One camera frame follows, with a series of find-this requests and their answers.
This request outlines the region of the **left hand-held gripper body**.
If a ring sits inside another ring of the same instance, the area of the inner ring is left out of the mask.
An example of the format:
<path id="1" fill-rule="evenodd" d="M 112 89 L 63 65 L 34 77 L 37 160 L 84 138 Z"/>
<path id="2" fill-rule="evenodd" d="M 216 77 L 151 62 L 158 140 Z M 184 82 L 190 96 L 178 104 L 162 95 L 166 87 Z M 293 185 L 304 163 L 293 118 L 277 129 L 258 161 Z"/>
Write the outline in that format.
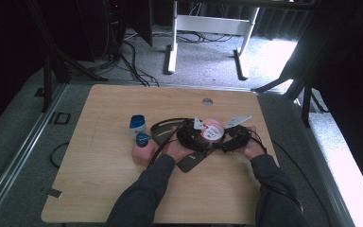
<path id="1" fill-rule="evenodd" d="M 193 151 L 204 151 L 205 143 L 200 135 L 200 130 L 194 128 L 194 119 L 185 120 L 177 131 L 177 137 L 181 145 Z"/>

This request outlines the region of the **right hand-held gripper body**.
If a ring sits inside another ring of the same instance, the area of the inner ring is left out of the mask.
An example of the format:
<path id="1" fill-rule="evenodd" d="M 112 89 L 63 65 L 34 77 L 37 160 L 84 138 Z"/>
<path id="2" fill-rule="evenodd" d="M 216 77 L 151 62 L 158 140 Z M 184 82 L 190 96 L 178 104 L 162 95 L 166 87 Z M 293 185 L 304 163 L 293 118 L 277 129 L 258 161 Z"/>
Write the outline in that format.
<path id="1" fill-rule="evenodd" d="M 228 129 L 230 127 L 235 126 L 235 131 L 233 133 L 225 133 L 230 137 L 229 141 L 233 141 L 234 148 L 243 148 L 247 145 L 249 140 L 251 139 L 251 133 L 247 130 L 247 128 L 242 126 L 242 123 L 251 119 L 251 116 L 248 115 L 241 115 L 241 116 L 233 116 L 229 122 L 224 126 Z"/>

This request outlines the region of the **pink and white round jar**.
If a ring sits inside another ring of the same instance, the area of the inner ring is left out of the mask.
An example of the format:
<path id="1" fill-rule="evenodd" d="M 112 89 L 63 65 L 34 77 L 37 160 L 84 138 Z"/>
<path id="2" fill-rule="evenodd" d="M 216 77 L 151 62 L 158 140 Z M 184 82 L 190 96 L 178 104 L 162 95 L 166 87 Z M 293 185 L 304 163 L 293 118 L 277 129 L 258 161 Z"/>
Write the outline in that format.
<path id="1" fill-rule="evenodd" d="M 205 119 L 202 121 L 204 129 L 201 136 L 210 142 L 218 142 L 224 135 L 224 126 L 214 119 Z"/>

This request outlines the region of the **person's right hand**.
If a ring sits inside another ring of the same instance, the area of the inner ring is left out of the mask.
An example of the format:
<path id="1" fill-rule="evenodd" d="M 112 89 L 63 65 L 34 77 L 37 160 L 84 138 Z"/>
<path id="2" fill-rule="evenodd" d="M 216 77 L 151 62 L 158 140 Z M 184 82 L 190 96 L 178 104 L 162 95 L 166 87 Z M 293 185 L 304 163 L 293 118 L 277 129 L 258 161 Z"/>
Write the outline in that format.
<path id="1" fill-rule="evenodd" d="M 252 160 L 253 158 L 266 154 L 267 150 L 262 145 L 262 141 L 259 135 L 256 132 L 256 127 L 251 126 L 247 127 L 247 130 L 251 133 L 251 139 L 247 143 L 247 145 L 243 148 L 238 148 L 236 152 L 243 154 L 248 160 Z"/>

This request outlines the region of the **person's left hand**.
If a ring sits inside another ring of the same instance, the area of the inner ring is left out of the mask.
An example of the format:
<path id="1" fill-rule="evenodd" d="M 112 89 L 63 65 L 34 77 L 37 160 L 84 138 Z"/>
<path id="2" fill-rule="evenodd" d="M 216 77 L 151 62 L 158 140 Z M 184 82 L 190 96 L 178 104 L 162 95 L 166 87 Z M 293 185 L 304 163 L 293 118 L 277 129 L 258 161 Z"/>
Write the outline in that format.
<path id="1" fill-rule="evenodd" d="M 170 156 L 175 163 L 180 162 L 186 156 L 193 154 L 194 151 L 183 147 L 179 138 L 177 137 L 176 128 L 172 128 L 172 137 L 169 142 L 164 146 L 162 154 Z"/>

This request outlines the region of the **pink bottle with blue cap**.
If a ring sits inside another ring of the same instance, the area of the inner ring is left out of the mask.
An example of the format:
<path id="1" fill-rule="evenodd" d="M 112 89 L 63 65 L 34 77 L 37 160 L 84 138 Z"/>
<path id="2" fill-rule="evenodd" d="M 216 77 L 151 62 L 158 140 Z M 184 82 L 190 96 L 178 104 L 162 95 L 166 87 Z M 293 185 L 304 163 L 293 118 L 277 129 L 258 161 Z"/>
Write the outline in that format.
<path id="1" fill-rule="evenodd" d="M 131 151 L 132 160 L 136 165 L 148 166 L 156 150 L 152 138 L 146 133 L 139 132 L 135 136 L 135 144 Z"/>

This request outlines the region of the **white bottle with blue cap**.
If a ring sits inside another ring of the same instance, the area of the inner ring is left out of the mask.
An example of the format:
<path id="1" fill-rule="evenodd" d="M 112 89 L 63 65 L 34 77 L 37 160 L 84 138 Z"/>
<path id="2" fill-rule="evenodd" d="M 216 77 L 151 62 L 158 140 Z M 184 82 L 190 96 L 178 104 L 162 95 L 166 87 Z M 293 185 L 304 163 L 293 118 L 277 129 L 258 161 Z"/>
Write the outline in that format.
<path id="1" fill-rule="evenodd" d="M 140 132 L 146 132 L 146 119 L 142 114 L 135 114 L 130 119 L 130 138 L 134 140 Z"/>

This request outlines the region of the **black metal stand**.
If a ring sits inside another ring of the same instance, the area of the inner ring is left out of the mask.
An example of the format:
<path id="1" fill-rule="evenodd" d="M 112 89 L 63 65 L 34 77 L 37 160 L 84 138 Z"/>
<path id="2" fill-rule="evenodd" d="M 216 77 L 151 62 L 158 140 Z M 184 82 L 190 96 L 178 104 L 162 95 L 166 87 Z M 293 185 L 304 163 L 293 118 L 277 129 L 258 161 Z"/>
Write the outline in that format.
<path id="1" fill-rule="evenodd" d="M 98 76 L 91 70 L 88 70 L 86 67 L 78 63 L 76 60 L 73 60 L 70 56 L 60 50 L 49 31 L 45 19 L 43 18 L 43 13 L 37 0 L 19 0 L 19 2 L 25 8 L 25 15 L 31 17 L 31 28 L 34 30 L 42 51 L 45 54 L 45 58 L 43 60 L 42 89 L 43 113 L 45 113 L 53 103 L 52 73 L 55 74 L 59 83 L 68 83 L 71 79 L 66 64 L 73 66 L 77 71 L 86 75 L 90 79 L 96 81 L 107 81 L 107 79 Z"/>
<path id="2" fill-rule="evenodd" d="M 309 111 L 312 95 L 312 80 L 315 69 L 319 66 L 321 52 L 327 40 L 329 26 L 323 23 L 330 16 L 331 3 L 328 0 L 316 0 L 314 6 L 309 10 L 310 20 L 297 42 L 297 45 L 288 59 L 281 75 L 274 81 L 254 88 L 256 93 L 264 93 L 271 88 L 292 79 L 285 95 L 289 99 L 295 99 L 303 93 L 302 99 L 302 122 L 309 126 Z"/>

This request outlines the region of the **dark equipment cabinet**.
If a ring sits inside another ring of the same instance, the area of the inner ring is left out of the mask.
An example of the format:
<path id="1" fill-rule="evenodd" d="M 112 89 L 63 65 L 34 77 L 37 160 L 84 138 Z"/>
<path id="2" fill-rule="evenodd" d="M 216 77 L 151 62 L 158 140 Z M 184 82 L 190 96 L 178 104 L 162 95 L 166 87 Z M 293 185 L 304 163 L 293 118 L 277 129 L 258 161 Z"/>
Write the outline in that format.
<path id="1" fill-rule="evenodd" d="M 93 59 L 120 58 L 127 23 L 125 0 L 76 0 Z"/>

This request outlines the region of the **dark tape piece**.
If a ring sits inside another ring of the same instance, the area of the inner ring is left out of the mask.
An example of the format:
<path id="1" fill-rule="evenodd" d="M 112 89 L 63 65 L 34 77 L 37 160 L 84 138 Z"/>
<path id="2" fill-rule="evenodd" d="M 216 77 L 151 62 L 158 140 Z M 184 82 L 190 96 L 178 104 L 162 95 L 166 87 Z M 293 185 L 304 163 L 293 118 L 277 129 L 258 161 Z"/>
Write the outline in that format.
<path id="1" fill-rule="evenodd" d="M 59 198 L 62 194 L 61 191 L 57 190 L 57 189 L 54 189 L 54 188 L 43 188 L 42 189 L 42 193 L 47 195 L 47 196 L 50 196 L 50 197 L 53 197 L 53 198 Z"/>

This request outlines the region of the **dark curtain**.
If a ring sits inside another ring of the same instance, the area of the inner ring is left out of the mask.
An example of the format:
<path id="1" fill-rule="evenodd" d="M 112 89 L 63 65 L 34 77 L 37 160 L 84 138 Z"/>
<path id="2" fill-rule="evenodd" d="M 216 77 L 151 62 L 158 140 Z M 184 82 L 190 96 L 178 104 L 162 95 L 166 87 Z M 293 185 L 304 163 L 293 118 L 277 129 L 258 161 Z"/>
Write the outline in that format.
<path id="1" fill-rule="evenodd" d="M 26 80 L 42 67 L 43 55 L 30 20 L 17 0 L 0 0 L 0 115 Z"/>

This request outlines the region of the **white desk frame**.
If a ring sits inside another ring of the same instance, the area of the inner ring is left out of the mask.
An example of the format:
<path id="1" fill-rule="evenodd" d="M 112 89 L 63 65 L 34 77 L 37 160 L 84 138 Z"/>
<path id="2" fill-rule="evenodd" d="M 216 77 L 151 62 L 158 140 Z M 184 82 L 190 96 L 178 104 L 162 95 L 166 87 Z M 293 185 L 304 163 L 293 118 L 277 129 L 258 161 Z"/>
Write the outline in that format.
<path id="1" fill-rule="evenodd" d="M 240 80 L 249 78 L 249 70 L 243 65 L 247 61 L 245 52 L 251 39 L 259 7 L 254 7 L 248 19 L 230 19 L 205 16 L 182 15 L 178 13 L 178 1 L 173 1 L 172 12 L 172 43 L 169 46 L 169 57 L 166 72 L 173 74 L 176 71 L 179 31 L 193 31 L 215 33 L 222 35 L 241 36 L 244 38 L 241 47 L 233 51 L 237 75 Z"/>

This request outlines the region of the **black floor bracket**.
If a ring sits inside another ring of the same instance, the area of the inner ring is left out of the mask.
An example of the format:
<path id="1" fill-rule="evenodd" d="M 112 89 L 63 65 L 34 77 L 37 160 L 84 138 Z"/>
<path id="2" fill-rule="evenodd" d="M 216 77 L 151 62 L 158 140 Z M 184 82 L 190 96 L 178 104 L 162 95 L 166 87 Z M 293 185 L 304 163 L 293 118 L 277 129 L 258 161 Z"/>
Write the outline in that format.
<path id="1" fill-rule="evenodd" d="M 71 115 L 69 113 L 53 113 L 48 123 L 53 125 L 66 125 L 70 119 Z"/>

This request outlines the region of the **metal floor rail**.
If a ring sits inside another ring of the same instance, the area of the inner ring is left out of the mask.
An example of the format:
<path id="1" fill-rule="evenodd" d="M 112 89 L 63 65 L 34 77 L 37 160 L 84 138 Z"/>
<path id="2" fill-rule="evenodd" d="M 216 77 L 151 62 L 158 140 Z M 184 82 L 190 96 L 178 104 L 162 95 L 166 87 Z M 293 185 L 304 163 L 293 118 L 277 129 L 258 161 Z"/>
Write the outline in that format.
<path id="1" fill-rule="evenodd" d="M 58 85 L 55 92 L 53 93 L 51 104 L 48 106 L 47 110 L 44 113 L 39 114 L 39 117 L 37 118 L 36 123 L 33 125 L 30 133 L 27 135 L 22 145 L 16 150 L 14 158 L 9 163 L 9 166 L 6 168 L 4 173 L 1 175 L 0 205 L 2 204 L 12 185 L 16 181 L 16 178 L 22 170 L 24 164 L 26 163 L 28 156 L 31 154 L 33 148 L 38 142 L 44 128 L 46 127 L 49 119 L 53 115 L 53 112 L 56 110 L 56 107 L 60 102 L 66 87 L 66 84 Z"/>

